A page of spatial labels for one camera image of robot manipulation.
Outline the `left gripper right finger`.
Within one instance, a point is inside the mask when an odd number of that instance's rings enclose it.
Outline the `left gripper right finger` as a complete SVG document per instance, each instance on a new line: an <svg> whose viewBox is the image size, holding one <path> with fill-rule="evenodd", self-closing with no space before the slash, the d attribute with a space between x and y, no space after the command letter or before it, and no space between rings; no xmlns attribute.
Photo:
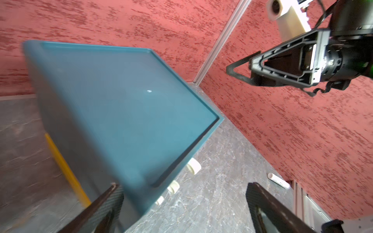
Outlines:
<svg viewBox="0 0 373 233"><path fill-rule="evenodd" d="M247 185L246 200L257 233L314 232L259 183Z"/></svg>

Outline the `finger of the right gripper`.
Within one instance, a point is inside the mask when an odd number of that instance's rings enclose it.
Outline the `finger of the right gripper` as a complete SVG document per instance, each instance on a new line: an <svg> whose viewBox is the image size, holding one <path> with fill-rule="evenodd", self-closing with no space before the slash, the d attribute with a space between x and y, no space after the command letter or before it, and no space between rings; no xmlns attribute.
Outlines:
<svg viewBox="0 0 373 233"><path fill-rule="evenodd" d="M241 65L244 65L246 63L249 63L251 61L251 59L257 55L259 55L261 53L261 51L257 51L243 59L240 59L239 61L235 62L235 63L232 63L230 65L228 65L226 67L226 74L231 76L231 77L234 77L240 81L243 81L249 85L252 85L252 86L260 86L261 85L261 80L259 78L249 78L243 74L240 74L240 73L237 73L235 72L235 68L241 66Z"/></svg>

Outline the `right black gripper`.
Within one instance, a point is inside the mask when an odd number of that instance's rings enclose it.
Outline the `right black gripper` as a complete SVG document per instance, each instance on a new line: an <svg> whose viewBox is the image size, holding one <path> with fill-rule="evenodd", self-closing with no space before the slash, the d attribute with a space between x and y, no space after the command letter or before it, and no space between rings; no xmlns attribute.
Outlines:
<svg viewBox="0 0 373 233"><path fill-rule="evenodd" d="M328 29L315 29L250 59L254 83L345 90L358 76L373 77L373 2L336 1Z"/></svg>

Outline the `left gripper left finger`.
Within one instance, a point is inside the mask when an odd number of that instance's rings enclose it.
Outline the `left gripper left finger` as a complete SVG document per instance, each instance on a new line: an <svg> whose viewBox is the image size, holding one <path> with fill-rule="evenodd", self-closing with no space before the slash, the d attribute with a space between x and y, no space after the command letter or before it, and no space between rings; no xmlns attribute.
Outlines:
<svg viewBox="0 0 373 233"><path fill-rule="evenodd" d="M124 200L122 187L113 184L58 233L113 233Z"/></svg>

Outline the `teal three-drawer cabinet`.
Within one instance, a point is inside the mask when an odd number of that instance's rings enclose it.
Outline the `teal three-drawer cabinet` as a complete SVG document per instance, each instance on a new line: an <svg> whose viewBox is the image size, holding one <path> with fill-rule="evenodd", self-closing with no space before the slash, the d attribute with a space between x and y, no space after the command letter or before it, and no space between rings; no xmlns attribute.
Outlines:
<svg viewBox="0 0 373 233"><path fill-rule="evenodd" d="M117 232L144 216L223 121L153 50L23 43L44 129L90 201L113 183Z"/></svg>

